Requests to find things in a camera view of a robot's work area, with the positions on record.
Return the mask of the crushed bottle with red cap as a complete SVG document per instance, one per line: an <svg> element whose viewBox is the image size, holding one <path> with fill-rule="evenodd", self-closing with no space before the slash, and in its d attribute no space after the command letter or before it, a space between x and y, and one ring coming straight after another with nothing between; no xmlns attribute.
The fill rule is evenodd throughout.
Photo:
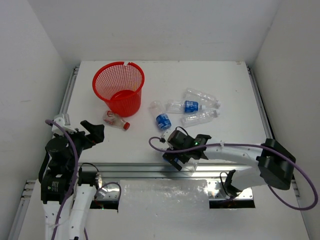
<svg viewBox="0 0 320 240"><path fill-rule="evenodd" d="M126 122L121 116L118 114L107 110L103 116L103 120L105 123L108 125L115 127L115 128L120 128L122 130L128 130L130 127L130 123Z"/></svg>

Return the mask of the clear bottle with blue label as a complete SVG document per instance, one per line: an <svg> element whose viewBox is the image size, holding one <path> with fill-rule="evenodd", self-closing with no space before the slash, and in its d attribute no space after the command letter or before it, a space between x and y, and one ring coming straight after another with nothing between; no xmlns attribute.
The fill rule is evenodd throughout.
<svg viewBox="0 0 320 240"><path fill-rule="evenodd" d="M160 101L151 102L149 106L149 111L152 117L155 119L157 127L161 131L166 131L169 128L171 128L172 123Z"/></svg>

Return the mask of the clear plastic bottle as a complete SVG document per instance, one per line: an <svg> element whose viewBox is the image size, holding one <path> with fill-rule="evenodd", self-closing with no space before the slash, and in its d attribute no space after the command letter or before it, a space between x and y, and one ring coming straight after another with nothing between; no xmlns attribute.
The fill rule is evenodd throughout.
<svg viewBox="0 0 320 240"><path fill-rule="evenodd" d="M193 127L212 122L220 116L218 109L209 109L195 114L189 114L181 118L181 124L184 128Z"/></svg>
<svg viewBox="0 0 320 240"><path fill-rule="evenodd" d="M221 107L220 101L214 95L194 88L187 88L183 93L183 98L188 101L198 102L207 108L219 109Z"/></svg>

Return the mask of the clear bottle blue label white cap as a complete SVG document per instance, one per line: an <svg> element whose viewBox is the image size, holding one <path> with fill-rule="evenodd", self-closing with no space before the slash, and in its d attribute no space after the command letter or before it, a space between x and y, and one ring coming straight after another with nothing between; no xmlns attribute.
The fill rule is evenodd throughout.
<svg viewBox="0 0 320 240"><path fill-rule="evenodd" d="M168 100L165 109L170 114L191 114L203 112L207 107L192 100Z"/></svg>

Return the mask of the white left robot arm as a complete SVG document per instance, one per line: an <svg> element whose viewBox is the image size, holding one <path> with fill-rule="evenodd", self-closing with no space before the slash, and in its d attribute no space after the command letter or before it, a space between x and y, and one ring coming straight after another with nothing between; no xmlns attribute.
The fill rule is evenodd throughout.
<svg viewBox="0 0 320 240"><path fill-rule="evenodd" d="M45 217L45 239L86 240L86 221L99 184L97 174L83 171L84 150L104 141L104 125L81 121L83 131L70 128L62 118L47 119L54 137L45 146L38 174Z"/></svg>

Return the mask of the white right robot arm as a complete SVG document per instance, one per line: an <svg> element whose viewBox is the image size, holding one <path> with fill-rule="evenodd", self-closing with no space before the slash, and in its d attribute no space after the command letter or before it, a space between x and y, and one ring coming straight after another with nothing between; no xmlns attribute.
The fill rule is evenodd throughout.
<svg viewBox="0 0 320 240"><path fill-rule="evenodd" d="M235 198L243 190L251 187L269 185L278 190L289 190L296 161L278 141L268 138L257 147L226 146L210 135L197 134L192 137L178 129L166 131L161 135L162 142L168 144L164 160L178 171L193 160L223 160L248 168L232 169L225 180L219 184L224 198Z"/></svg>

